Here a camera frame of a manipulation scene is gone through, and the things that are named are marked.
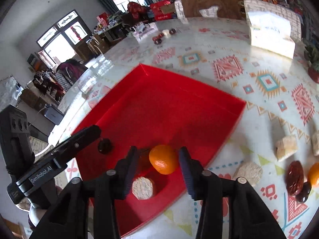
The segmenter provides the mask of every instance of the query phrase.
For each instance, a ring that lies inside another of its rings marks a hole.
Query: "tangerine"
[[[158,145],[149,153],[152,166],[160,174],[171,174],[178,167],[178,155],[171,146]]]
[[[319,163],[315,163],[309,170],[308,181],[312,187],[319,185]]]

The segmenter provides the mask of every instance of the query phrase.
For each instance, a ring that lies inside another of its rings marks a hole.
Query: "plaid cloth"
[[[72,87],[72,85],[74,85],[71,78],[61,71],[57,71],[55,77],[66,92]]]

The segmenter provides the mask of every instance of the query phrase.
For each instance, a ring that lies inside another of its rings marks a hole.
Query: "red tray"
[[[75,132],[96,124],[102,137],[114,148],[109,155],[97,150],[98,141],[76,157],[83,180],[95,178],[126,156],[130,146],[152,148],[168,144],[186,146],[192,156],[207,166],[225,143],[245,108],[245,101],[212,86],[179,74],[138,65],[123,78],[85,117]],[[121,236],[156,217],[184,191],[180,168],[162,175],[151,167],[157,194],[137,200],[130,192],[115,201]]]

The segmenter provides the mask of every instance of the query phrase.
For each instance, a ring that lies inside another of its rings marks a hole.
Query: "silver bolt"
[[[114,169],[110,169],[110,170],[108,170],[108,171],[106,172],[106,174],[107,174],[108,176],[113,176],[113,175],[116,174],[116,171],[115,171]]]
[[[71,182],[72,182],[73,184],[77,184],[77,183],[81,182],[81,178],[79,178],[79,177],[74,177],[74,178],[71,180]]]
[[[204,175],[204,176],[211,176],[211,174],[212,174],[212,172],[209,170],[202,171],[202,175]]]
[[[245,183],[247,182],[246,178],[244,178],[244,177],[239,177],[239,178],[237,179],[237,181],[238,181],[239,183],[241,183],[241,184],[245,184]]]

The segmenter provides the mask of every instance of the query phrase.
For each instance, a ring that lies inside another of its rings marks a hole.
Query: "round table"
[[[66,116],[53,129],[49,143],[56,145],[69,137],[85,115],[138,63],[189,76],[247,101],[239,125],[207,169],[231,179],[241,162],[259,164],[263,176],[255,190],[286,237],[297,239],[319,206],[319,189],[313,188],[307,202],[300,204],[287,194],[284,181],[291,161],[299,160],[307,174],[317,160],[311,136],[319,126],[319,93],[307,75],[302,42],[296,42],[291,60],[250,46],[245,21],[190,18],[156,24],[159,30],[175,28],[176,34],[164,37],[160,45],[153,43],[154,35],[140,43],[125,38],[92,62],[63,98],[59,109]],[[287,135],[296,136],[299,149],[278,162],[274,145]],[[66,174],[68,180],[80,175],[75,159],[68,163]],[[185,193],[127,238],[195,238],[200,212],[200,202]],[[223,238],[228,238],[227,199],[223,200],[223,216]]]

